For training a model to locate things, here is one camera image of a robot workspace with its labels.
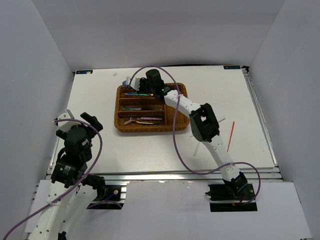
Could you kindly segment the iridescent round bowl spoon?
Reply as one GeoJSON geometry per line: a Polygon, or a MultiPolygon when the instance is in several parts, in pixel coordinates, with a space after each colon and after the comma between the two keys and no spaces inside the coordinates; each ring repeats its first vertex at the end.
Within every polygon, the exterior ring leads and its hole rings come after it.
{"type": "Polygon", "coordinates": [[[154,97],[153,93],[138,93],[138,92],[125,92],[126,96],[140,96],[140,97],[154,97]]]}

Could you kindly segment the purple iridescent spoon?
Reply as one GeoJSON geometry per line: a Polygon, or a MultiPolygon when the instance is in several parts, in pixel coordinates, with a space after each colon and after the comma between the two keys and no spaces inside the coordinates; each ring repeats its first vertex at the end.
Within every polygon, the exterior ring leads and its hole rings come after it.
{"type": "Polygon", "coordinates": [[[130,83],[129,81],[125,80],[125,81],[122,82],[122,85],[123,85],[125,88],[129,88],[129,87],[130,87],[129,83],[130,83]]]}

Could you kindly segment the green handled table knife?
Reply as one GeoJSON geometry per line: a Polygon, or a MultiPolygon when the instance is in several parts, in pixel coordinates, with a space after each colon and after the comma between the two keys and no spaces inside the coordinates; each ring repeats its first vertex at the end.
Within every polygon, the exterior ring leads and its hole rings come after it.
{"type": "Polygon", "coordinates": [[[122,107],[122,111],[143,111],[141,107],[122,107]]]}

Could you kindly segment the pink handled fork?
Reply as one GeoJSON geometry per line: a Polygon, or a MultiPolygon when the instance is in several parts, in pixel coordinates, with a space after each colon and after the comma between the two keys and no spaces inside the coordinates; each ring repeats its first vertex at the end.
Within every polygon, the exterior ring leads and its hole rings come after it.
{"type": "Polygon", "coordinates": [[[130,117],[130,120],[162,121],[161,117],[130,117]]]}

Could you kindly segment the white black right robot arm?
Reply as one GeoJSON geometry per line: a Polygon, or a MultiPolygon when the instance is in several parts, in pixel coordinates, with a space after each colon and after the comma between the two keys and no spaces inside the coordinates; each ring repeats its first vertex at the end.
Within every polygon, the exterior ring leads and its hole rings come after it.
{"type": "Polygon", "coordinates": [[[188,117],[193,137],[202,143],[215,160],[225,184],[226,195],[236,200],[248,184],[245,175],[235,166],[220,136],[220,125],[210,104],[198,104],[184,96],[179,87],[164,83],[157,69],[148,70],[136,80],[137,91],[151,93],[155,98],[188,117]]]}

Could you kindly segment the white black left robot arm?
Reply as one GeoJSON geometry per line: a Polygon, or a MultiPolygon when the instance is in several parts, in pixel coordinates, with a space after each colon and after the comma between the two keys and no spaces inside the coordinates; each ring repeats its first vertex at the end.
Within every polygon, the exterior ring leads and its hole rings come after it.
{"type": "Polygon", "coordinates": [[[105,196],[105,180],[90,174],[87,165],[93,157],[92,140],[100,136],[103,126],[86,112],[80,116],[77,120],[66,109],[54,120],[56,136],[64,147],[51,174],[47,206],[41,210],[30,240],[66,240],[89,204],[105,196]]]}

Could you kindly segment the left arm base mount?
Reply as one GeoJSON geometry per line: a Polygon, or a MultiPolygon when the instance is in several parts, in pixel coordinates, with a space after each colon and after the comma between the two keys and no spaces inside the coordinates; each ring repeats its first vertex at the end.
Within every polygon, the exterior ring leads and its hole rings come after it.
{"type": "Polygon", "coordinates": [[[89,210],[121,210],[127,193],[125,184],[107,184],[89,204],[89,210]]]}

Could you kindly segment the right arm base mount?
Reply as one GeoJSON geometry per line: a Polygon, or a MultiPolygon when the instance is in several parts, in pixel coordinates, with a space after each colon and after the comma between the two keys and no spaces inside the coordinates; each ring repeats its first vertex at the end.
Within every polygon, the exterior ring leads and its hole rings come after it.
{"type": "Polygon", "coordinates": [[[212,213],[258,211],[255,200],[248,203],[255,196],[252,184],[248,184],[236,195],[223,184],[210,184],[205,195],[209,197],[209,206],[212,213]]]}

